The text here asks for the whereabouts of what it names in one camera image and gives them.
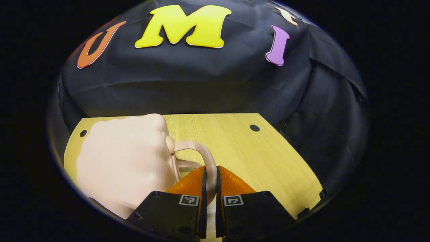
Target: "orange letter u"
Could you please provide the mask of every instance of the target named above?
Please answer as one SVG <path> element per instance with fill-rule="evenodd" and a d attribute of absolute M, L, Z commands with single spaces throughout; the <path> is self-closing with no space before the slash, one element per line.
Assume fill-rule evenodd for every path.
<path fill-rule="evenodd" d="M 106 35 L 103 37 L 103 40 L 101 40 L 100 45 L 94 51 L 94 53 L 92 53 L 91 55 L 88 55 L 89 49 L 91 48 L 92 44 L 97 39 L 97 37 L 99 37 L 103 32 L 100 32 L 100 33 L 96 34 L 95 36 L 93 36 L 91 39 L 89 39 L 85 43 L 85 46 L 84 46 L 81 54 L 79 55 L 78 62 L 77 62 L 78 68 L 82 69 L 82 68 L 92 64 L 94 61 L 96 61 L 97 58 L 100 57 L 101 54 L 103 53 L 103 51 L 106 49 L 106 46 L 108 46 L 109 41 L 111 40 L 113 34 L 117 31 L 117 29 L 120 26 L 122 26 L 125 23 L 126 23 L 126 21 L 123 21 L 123 22 L 117 23 L 117 24 L 113 25 L 112 27 L 108 28 L 106 30 Z"/>

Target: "letter m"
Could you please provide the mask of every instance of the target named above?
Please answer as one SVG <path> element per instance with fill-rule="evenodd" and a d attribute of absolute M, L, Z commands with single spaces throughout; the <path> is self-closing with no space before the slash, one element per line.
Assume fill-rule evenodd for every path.
<path fill-rule="evenodd" d="M 163 42 L 159 36 L 161 26 L 166 31 L 170 43 L 178 43 L 182 37 L 194 26 L 194 33 L 187 37 L 189 45 L 222 48 L 221 29 L 225 16 L 231 10 L 220 6 L 204 6 L 189 16 L 186 16 L 179 5 L 164 6 L 154 9 L 145 32 L 140 40 L 136 41 L 136 48 L 157 46 Z"/>

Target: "purple letter i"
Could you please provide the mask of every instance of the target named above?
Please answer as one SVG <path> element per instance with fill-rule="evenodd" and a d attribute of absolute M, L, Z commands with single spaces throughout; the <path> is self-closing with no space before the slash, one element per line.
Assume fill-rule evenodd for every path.
<path fill-rule="evenodd" d="M 283 55 L 285 45 L 290 36 L 278 26 L 272 25 L 272 28 L 275 31 L 275 36 L 273 37 L 272 49 L 266 54 L 266 60 L 278 66 L 282 66 L 284 64 Z"/>

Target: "beige mug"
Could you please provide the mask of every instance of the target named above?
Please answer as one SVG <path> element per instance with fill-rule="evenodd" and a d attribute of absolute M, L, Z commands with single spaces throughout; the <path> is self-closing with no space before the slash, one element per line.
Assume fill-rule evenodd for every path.
<path fill-rule="evenodd" d="M 193 149 L 205 163 L 207 205 L 215 197 L 217 169 L 209 149 L 195 141 L 174 141 L 159 114 L 99 121 L 89 130 L 76 160 L 80 190 L 127 219 L 150 192 L 166 191 L 181 179 L 179 168 L 198 168 L 174 151 Z"/>

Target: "wooden tabletop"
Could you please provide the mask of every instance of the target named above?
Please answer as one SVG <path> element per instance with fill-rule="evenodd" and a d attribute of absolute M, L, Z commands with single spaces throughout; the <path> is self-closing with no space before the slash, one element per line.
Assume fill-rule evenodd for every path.
<path fill-rule="evenodd" d="M 297 219 L 301 211 L 312 209 L 320 201 L 319 193 L 323 187 L 316 175 L 294 148 L 259 114 L 163 116 L 175 141 L 203 143 L 211 151 L 217 165 L 235 173 L 257 192 L 271 191 L 293 218 Z M 96 122 L 114 118 L 125 117 L 81 120 L 66 148 L 64 164 L 69 166 L 65 167 L 69 174 L 76 170 L 70 167 L 73 166 L 70 160 L 76 162 L 79 154 L 82 139 L 73 139 L 79 137 L 80 130 L 90 130 Z M 253 131 L 250 125 L 257 126 L 259 131 Z M 200 154 L 194 150 L 177 151 L 175 155 L 179 159 L 204 164 Z"/>

